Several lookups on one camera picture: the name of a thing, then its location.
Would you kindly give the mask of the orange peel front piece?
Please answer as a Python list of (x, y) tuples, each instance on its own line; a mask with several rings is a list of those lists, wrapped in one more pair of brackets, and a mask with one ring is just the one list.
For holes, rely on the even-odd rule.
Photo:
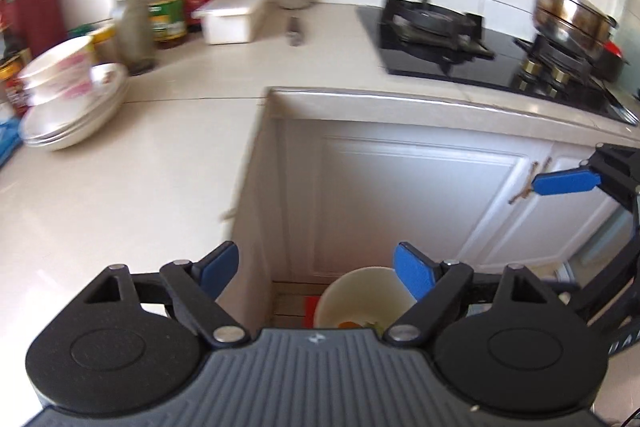
[(363, 329), (363, 325), (354, 321), (344, 321), (338, 324), (339, 329)]

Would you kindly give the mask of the right cabinet door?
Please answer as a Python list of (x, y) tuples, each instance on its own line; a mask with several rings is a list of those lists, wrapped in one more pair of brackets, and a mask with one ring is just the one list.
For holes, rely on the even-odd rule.
[(593, 152), (592, 146), (547, 142), (520, 160), (456, 258), (485, 272), (512, 262), (531, 267), (570, 259), (612, 217), (617, 202), (597, 188), (539, 196), (530, 184), (538, 173), (576, 168)]

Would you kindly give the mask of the cabinet door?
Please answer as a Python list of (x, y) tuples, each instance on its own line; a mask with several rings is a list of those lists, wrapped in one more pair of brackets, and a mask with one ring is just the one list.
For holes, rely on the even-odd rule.
[(518, 196), (547, 142), (495, 133), (326, 120), (279, 129), (288, 267), (329, 280), (389, 265), (409, 242), (480, 271), (546, 263)]
[(520, 160), (456, 258), (485, 272), (512, 262), (531, 267), (570, 259), (612, 217), (617, 202), (597, 188), (539, 196), (530, 184), (538, 173), (576, 168), (593, 152), (592, 146), (547, 142)]

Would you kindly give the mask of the black red small pot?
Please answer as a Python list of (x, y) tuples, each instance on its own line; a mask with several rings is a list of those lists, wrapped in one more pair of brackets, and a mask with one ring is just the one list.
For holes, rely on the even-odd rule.
[(620, 74), (627, 64), (620, 47), (608, 40), (594, 63), (593, 75), (600, 80), (614, 83), (620, 79)]

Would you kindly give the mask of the left cabinet door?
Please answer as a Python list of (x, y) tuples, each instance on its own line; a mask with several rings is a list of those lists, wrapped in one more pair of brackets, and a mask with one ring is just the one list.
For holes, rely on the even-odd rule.
[(495, 133), (326, 120), (279, 129), (288, 267), (329, 280), (389, 265), (409, 242), (480, 271), (546, 263), (518, 196), (547, 142)]

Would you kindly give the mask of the stainless steel pot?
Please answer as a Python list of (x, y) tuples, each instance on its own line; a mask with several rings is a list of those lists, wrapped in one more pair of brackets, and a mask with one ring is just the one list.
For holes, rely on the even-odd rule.
[(595, 61), (617, 28), (617, 20), (589, 0), (535, 0), (536, 31), (570, 53)]

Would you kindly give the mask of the stacked white plates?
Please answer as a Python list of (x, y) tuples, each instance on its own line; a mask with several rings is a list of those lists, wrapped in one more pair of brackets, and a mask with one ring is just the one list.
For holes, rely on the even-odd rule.
[(122, 64), (93, 66), (88, 93), (32, 107), (18, 126), (18, 133), (26, 146), (41, 150), (64, 150), (77, 145), (115, 116), (128, 87), (129, 75)]

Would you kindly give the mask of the black gas stove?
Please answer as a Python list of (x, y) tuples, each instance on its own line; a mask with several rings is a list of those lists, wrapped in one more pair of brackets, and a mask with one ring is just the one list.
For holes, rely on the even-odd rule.
[(532, 41), (484, 27), (484, 18), (427, 0), (385, 0), (357, 15), (386, 72), (509, 91), (636, 127), (639, 117), (592, 75), (585, 55), (538, 34)]

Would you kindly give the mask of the blue white salt bag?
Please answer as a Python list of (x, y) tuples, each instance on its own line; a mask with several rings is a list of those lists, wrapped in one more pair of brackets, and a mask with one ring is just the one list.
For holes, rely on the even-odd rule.
[(0, 124), (0, 167), (6, 165), (15, 151), (22, 145), (18, 126), (20, 120), (12, 117)]

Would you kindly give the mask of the stacked white bowls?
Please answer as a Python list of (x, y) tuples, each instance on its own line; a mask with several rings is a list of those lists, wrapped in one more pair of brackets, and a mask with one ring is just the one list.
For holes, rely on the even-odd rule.
[(90, 36), (71, 38), (48, 49), (18, 74), (27, 104), (37, 106), (89, 93), (95, 64)]

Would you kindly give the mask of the clear glass bottle red cap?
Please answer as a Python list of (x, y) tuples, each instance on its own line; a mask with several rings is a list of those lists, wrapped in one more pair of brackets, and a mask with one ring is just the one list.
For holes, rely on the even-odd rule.
[(112, 11), (117, 54), (131, 76), (155, 67), (155, 44), (144, 0), (115, 0)]

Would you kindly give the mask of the metal spatula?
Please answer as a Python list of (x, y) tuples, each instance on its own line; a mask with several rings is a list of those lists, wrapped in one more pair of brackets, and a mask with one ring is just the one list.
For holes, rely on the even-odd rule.
[(305, 31), (301, 12), (310, 9), (316, 0), (276, 0), (286, 14), (285, 37), (290, 46), (301, 46), (305, 42)]

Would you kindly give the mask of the white plastic lidded box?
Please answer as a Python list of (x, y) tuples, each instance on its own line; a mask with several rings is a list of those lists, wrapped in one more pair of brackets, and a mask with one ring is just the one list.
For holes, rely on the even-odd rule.
[(262, 28), (268, 4), (269, 0), (210, 0), (192, 15), (210, 46), (249, 43)]

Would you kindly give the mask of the green lid jar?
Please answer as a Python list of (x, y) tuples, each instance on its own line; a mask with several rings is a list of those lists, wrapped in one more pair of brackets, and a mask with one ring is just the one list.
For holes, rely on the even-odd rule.
[(86, 35), (89, 35), (90, 32), (96, 31), (105, 25), (106, 23), (104, 22), (104, 20), (100, 20), (99, 22), (90, 23), (90, 24), (82, 24), (67, 31), (67, 37), (77, 38), (77, 37), (86, 36)]

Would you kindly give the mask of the dark vinegar bottle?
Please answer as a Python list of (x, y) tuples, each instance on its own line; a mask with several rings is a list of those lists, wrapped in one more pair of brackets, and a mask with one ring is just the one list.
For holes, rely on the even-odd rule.
[(1, 27), (1, 89), (11, 104), (15, 115), (22, 118), (28, 109), (23, 81), (18, 74), (30, 62), (32, 54), (23, 39), (10, 25)]

